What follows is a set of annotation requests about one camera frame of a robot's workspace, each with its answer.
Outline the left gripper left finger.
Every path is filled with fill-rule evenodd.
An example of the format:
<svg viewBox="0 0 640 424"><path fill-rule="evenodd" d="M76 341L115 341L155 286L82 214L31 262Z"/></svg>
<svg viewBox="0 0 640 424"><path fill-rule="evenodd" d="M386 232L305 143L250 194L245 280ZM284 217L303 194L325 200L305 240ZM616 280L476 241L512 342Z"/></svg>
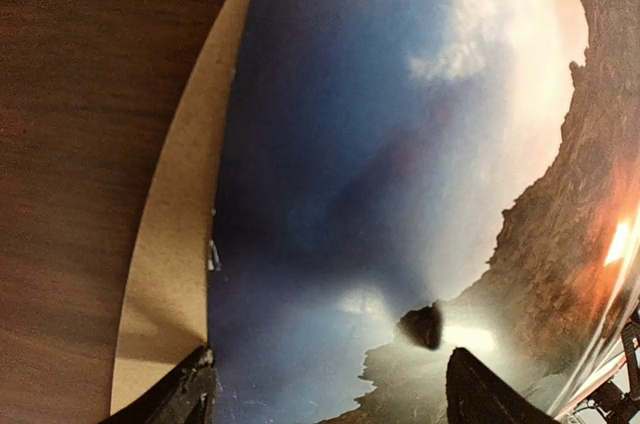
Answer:
<svg viewBox="0 0 640 424"><path fill-rule="evenodd" d="M212 423L216 387L214 353L208 346L199 346L138 399L102 423Z"/></svg>

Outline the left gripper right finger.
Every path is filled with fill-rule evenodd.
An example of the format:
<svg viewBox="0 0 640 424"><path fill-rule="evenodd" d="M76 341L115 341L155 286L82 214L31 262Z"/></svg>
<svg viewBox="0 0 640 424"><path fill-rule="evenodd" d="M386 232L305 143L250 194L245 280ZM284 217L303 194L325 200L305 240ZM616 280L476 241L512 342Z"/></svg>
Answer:
<svg viewBox="0 0 640 424"><path fill-rule="evenodd" d="M554 424L466 348L455 348L446 369L450 424Z"/></svg>

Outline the dalmatian dog photo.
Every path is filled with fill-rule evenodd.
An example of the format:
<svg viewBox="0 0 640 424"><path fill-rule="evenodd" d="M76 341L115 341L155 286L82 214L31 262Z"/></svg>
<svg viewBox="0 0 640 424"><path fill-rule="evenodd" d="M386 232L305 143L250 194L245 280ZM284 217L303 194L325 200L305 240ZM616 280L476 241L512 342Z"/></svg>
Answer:
<svg viewBox="0 0 640 424"><path fill-rule="evenodd" d="M217 423L444 423L465 348L566 421L639 299L639 0L251 0Z"/></svg>

